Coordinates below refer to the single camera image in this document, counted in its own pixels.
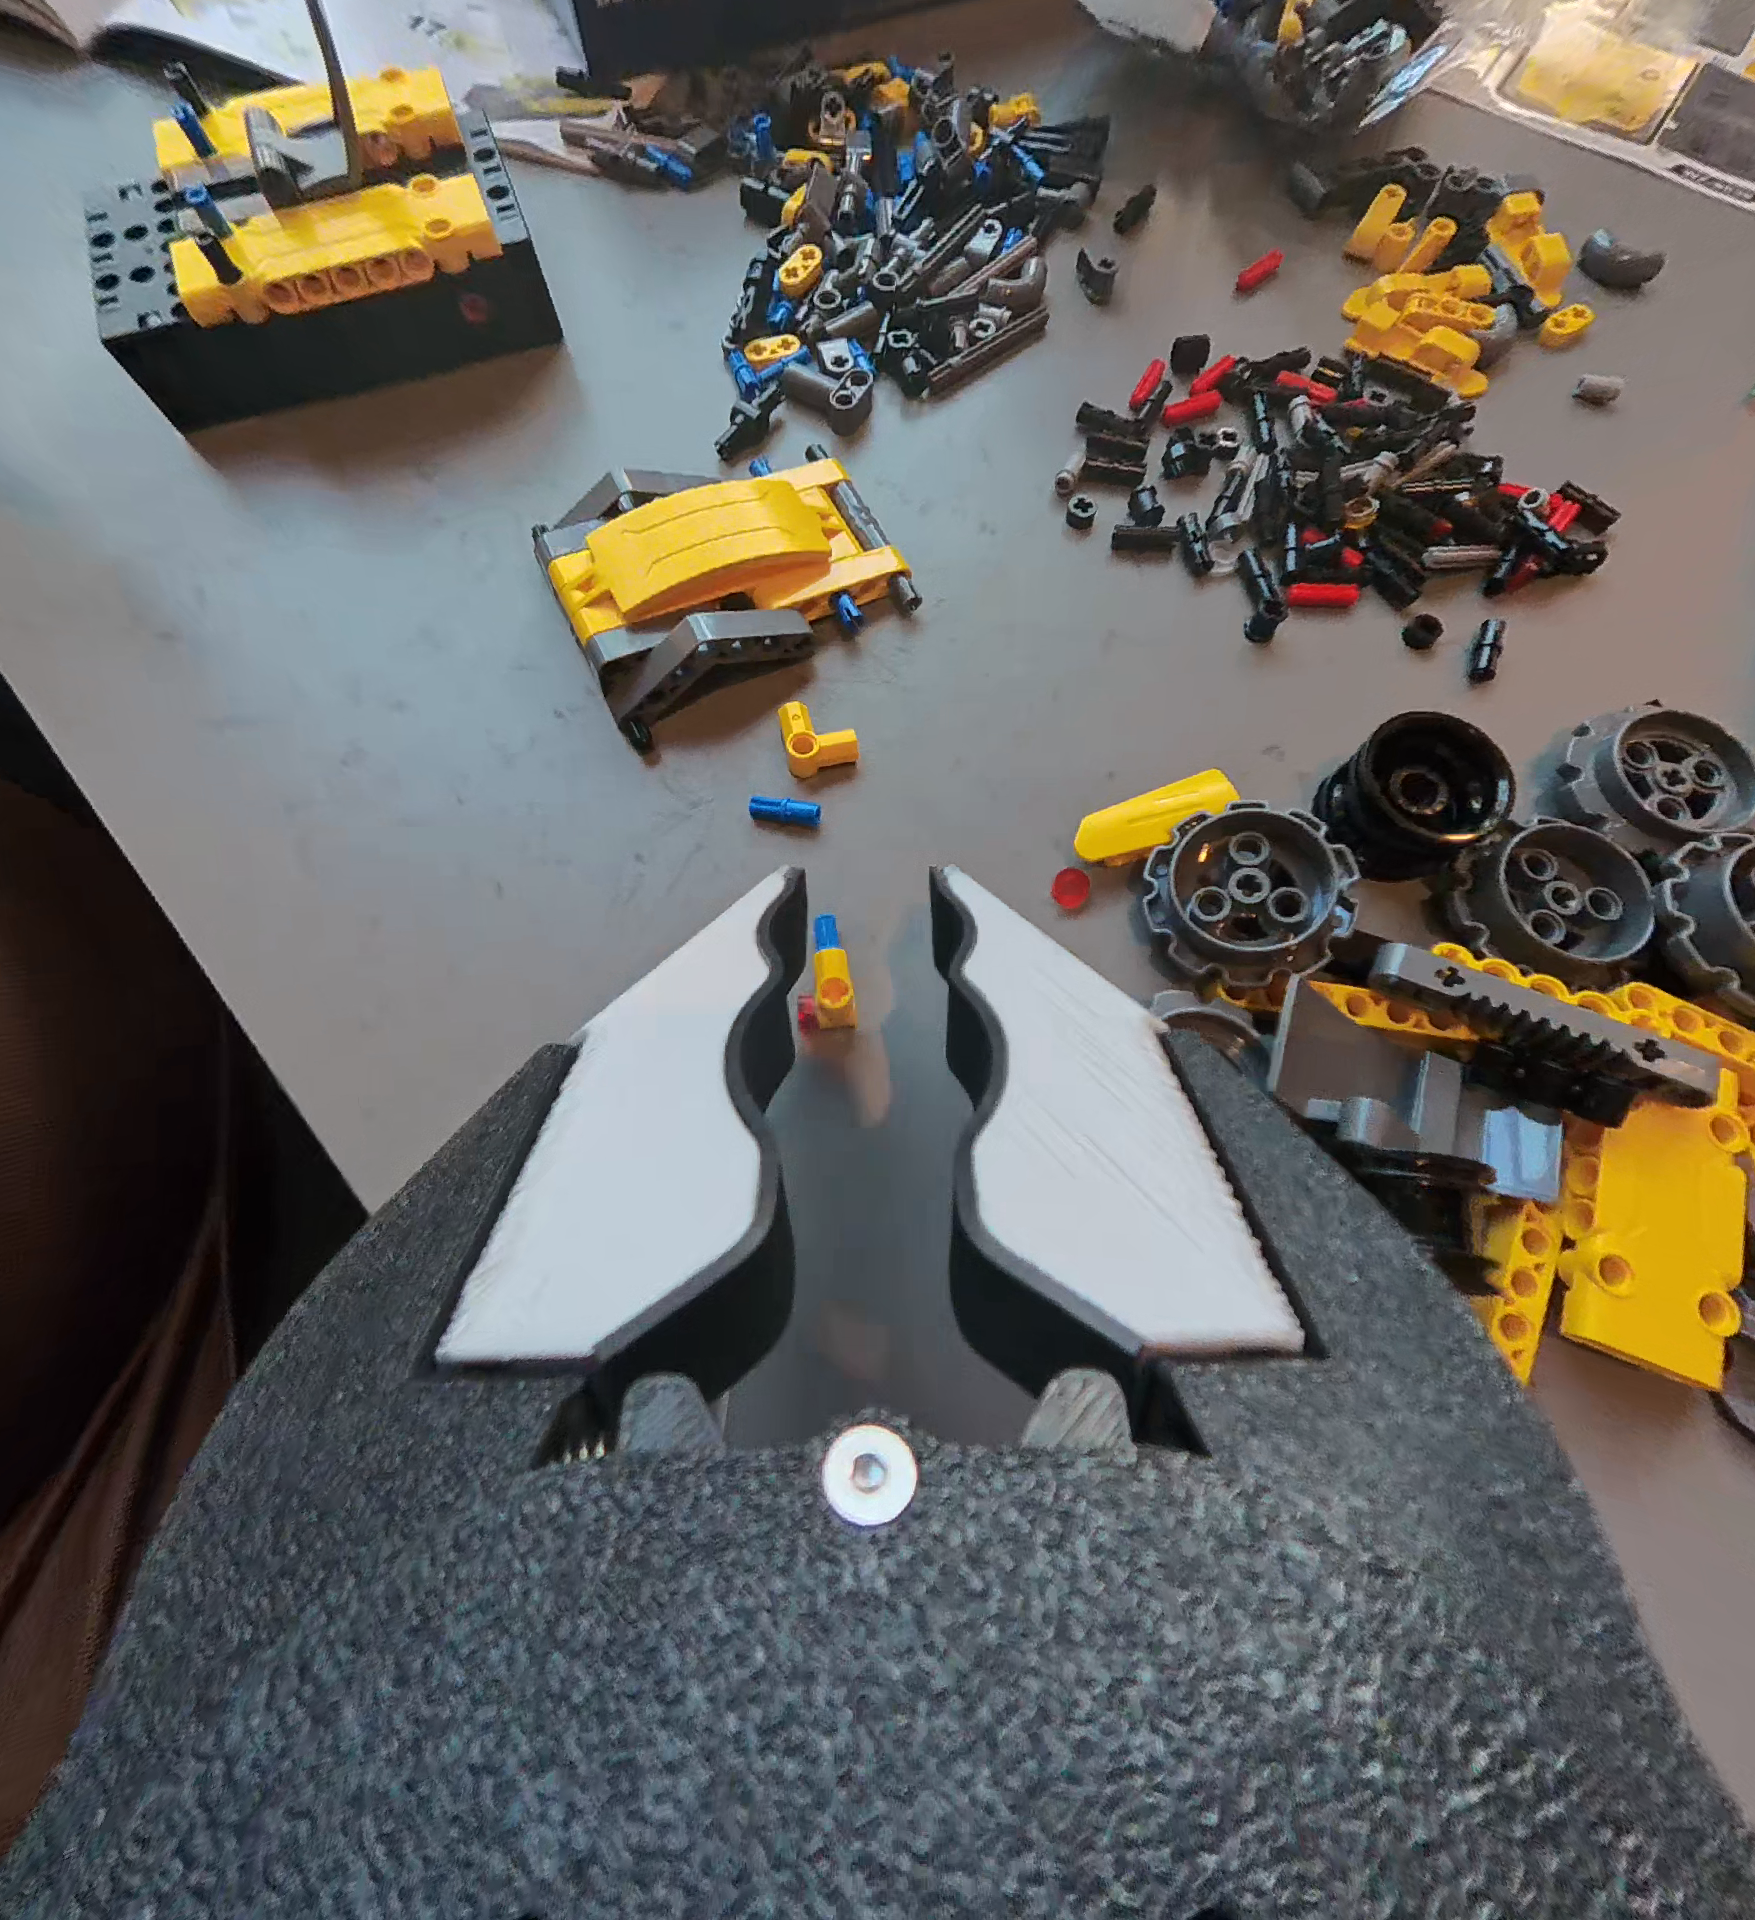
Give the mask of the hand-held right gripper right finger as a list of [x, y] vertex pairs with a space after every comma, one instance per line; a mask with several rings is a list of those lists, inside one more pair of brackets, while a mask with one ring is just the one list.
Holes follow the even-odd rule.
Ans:
[[1308, 1353], [1281, 1269], [1163, 1023], [961, 867], [931, 867], [946, 1066], [971, 1103], [950, 1296], [1032, 1398], [1069, 1371], [1135, 1412], [1189, 1364]]

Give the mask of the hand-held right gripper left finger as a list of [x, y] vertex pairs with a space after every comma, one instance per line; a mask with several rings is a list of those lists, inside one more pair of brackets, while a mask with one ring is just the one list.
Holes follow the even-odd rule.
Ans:
[[434, 1373], [724, 1395], [766, 1358], [794, 1294], [769, 1105], [807, 956], [807, 876], [778, 866], [539, 1060], [550, 1091], [481, 1209]]

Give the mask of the yellow connector with blue pin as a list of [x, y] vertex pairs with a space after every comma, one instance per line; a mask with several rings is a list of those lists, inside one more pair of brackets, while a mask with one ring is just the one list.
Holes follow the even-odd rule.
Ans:
[[836, 913], [817, 913], [813, 948], [813, 983], [801, 995], [817, 998], [818, 1030], [807, 1036], [856, 1030], [859, 1025], [857, 988]]

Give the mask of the grey desk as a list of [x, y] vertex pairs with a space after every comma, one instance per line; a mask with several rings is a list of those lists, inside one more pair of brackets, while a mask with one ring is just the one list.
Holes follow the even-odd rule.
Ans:
[[[1673, 260], [1574, 355], [1620, 420], [1545, 359], [1489, 400], [1514, 476], [1621, 520], [1469, 692], [1392, 612], [1252, 647], [1240, 589], [1062, 527], [1067, 417], [1131, 352], [1324, 350], [1346, 270], [1294, 228], [1233, 305], [1225, 244], [1290, 209], [1114, 46], [964, 69], [1099, 95], [1169, 195], [1115, 313], [1056, 292], [1048, 345], [850, 450], [926, 606], [826, 641], [871, 738], [809, 835], [746, 824], [773, 686], [632, 755], [529, 554], [601, 468], [714, 467], [717, 192], [520, 176], [561, 352], [191, 443], [101, 350], [82, 234], [151, 102], [0, 60], [0, 669], [370, 1205], [195, 1452], [0, 1916], [1755, 1916], [1755, 1448], [1711, 1394], [1552, 1343], [1535, 1398], [1167, 1030], [1308, 1353], [1032, 1398], [952, 1307], [930, 908], [961, 867], [1143, 1004], [1128, 885], [1047, 900], [1099, 801], [1218, 765], [1288, 808], [1400, 709], [1522, 790], [1640, 700], [1755, 751], [1755, 219], [1538, 161]], [[539, 1060], [786, 864], [775, 1347], [724, 1395], [434, 1373]], [[817, 913], [859, 1025], [805, 1036]]]

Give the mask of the cluster of grey sprocket wheels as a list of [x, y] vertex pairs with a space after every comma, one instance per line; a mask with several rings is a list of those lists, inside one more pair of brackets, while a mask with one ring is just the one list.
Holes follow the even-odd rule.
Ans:
[[1755, 757], [1643, 705], [1574, 724], [1540, 788], [1451, 866], [1359, 876], [1311, 808], [1239, 800], [1143, 857], [1140, 922], [1199, 995], [1452, 944], [1574, 986], [1642, 983], [1755, 1030]]

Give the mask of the person's black trouser legs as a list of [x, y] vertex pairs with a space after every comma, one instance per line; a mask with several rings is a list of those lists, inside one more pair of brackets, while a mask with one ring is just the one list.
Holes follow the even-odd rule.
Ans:
[[[121, 845], [2, 674], [0, 777], [92, 829], [127, 867]], [[247, 1371], [366, 1212], [218, 990], [211, 1003], [228, 1084], [229, 1303], [236, 1361]]]

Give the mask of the yellow curved panel piece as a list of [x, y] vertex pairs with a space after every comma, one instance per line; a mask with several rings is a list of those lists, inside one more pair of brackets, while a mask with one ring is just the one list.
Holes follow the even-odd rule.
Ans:
[[1228, 777], [1202, 770], [1086, 815], [1073, 851], [1086, 866], [1124, 867], [1166, 847], [1191, 819], [1217, 815], [1239, 800]]

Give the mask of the yellow angle connector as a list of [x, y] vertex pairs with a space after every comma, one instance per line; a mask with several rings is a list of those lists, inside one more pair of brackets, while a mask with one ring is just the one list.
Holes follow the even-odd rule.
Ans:
[[861, 759], [857, 733], [818, 730], [805, 702], [784, 702], [775, 712], [786, 766], [792, 778], [813, 780], [856, 766]]

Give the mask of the black wheel rim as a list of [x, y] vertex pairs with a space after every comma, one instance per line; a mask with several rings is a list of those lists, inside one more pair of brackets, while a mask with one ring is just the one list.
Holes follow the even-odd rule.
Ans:
[[1494, 835], [1514, 800], [1514, 770], [1484, 730], [1409, 710], [1382, 723], [1321, 778], [1311, 815], [1361, 877], [1407, 882]]

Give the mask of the yellow vehicle chassis assembly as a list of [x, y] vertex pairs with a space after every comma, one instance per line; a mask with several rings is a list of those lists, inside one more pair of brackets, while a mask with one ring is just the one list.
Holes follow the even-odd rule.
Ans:
[[1547, 1332], [1755, 1444], [1755, 1030], [1469, 948], [1157, 1000], [1419, 1240], [1519, 1382]]

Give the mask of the person's brown shirt torso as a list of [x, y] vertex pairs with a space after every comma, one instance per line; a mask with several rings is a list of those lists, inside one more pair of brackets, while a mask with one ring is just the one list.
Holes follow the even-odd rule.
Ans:
[[121, 853], [0, 777], [0, 1858], [233, 1382], [226, 1041]]

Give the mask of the yellow and grey hood assembly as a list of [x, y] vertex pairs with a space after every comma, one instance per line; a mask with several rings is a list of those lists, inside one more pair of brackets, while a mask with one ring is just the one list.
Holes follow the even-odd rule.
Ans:
[[913, 617], [913, 569], [822, 447], [714, 478], [616, 468], [530, 548], [614, 728], [637, 755], [721, 689], [809, 659], [822, 629]]

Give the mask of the pile of black red pins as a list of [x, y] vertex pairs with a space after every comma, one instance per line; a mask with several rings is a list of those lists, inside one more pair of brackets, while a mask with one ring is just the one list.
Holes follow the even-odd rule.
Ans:
[[1479, 447], [1480, 408], [1404, 389], [1340, 352], [1218, 352], [1178, 338], [1119, 408], [1082, 401], [1079, 445], [1052, 492], [1069, 533], [1108, 520], [1114, 553], [1173, 558], [1194, 581], [1230, 575], [1266, 646], [1298, 612], [1373, 596], [1400, 637], [1430, 651], [1432, 583], [1489, 601], [1583, 581], [1610, 562], [1621, 511], [1578, 483], [1529, 484]]

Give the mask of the black box with yellow beams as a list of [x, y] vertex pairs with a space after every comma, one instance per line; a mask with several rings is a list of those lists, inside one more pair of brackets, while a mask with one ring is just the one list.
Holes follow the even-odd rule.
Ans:
[[341, 16], [293, 8], [311, 81], [211, 106], [171, 67], [151, 158], [85, 200], [99, 345], [183, 436], [563, 342], [488, 120]]

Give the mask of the pile of yellow connectors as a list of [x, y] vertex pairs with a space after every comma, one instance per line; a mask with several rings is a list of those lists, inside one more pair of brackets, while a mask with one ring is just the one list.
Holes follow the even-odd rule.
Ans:
[[1597, 324], [1590, 292], [1637, 297], [1669, 263], [1610, 228], [1574, 242], [1535, 176], [1416, 146], [1295, 159], [1284, 187], [1300, 215], [1350, 220], [1340, 256], [1361, 279], [1340, 305], [1344, 363], [1464, 401], [1519, 345], [1582, 348]]

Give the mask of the pile of blue black pieces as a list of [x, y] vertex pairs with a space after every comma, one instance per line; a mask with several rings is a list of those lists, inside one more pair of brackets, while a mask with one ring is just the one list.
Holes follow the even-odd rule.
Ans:
[[689, 194], [732, 178], [757, 242], [721, 334], [717, 459], [769, 471], [786, 411], [857, 436], [882, 383], [946, 397], [1051, 317], [1048, 251], [1092, 215], [1108, 114], [961, 83], [957, 58], [828, 60], [799, 44], [632, 81], [548, 70], [563, 155]]

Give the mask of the plastic bag of parts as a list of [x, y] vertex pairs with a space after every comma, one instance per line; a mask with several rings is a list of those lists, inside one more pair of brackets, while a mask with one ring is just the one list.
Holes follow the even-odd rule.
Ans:
[[1196, 60], [1262, 121], [1346, 134], [1407, 103], [1461, 42], [1441, 3], [1082, 3], [1103, 33]]

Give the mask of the dark kit box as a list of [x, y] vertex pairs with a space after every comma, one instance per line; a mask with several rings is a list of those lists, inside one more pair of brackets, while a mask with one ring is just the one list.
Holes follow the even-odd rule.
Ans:
[[576, 3], [542, 11], [552, 49], [520, 55], [527, 73], [618, 83], [799, 52], [822, 62], [936, 64], [946, 52], [1025, 60], [1108, 41], [1069, 3]]

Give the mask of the instruction booklet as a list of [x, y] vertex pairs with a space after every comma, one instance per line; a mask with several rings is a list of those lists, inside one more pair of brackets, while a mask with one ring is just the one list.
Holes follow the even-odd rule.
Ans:
[[[514, 78], [550, 78], [585, 62], [571, 5], [545, 3], [325, 3], [345, 73], [434, 67], [458, 92]], [[35, 5], [47, 30], [85, 52], [151, 42], [207, 55], [280, 81], [322, 76], [303, 3], [50, 3]]]

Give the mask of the sticker sheet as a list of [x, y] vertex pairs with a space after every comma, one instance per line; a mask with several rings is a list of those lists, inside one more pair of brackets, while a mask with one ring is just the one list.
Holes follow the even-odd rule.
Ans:
[[1755, 3], [1446, 5], [1429, 90], [1755, 215]]

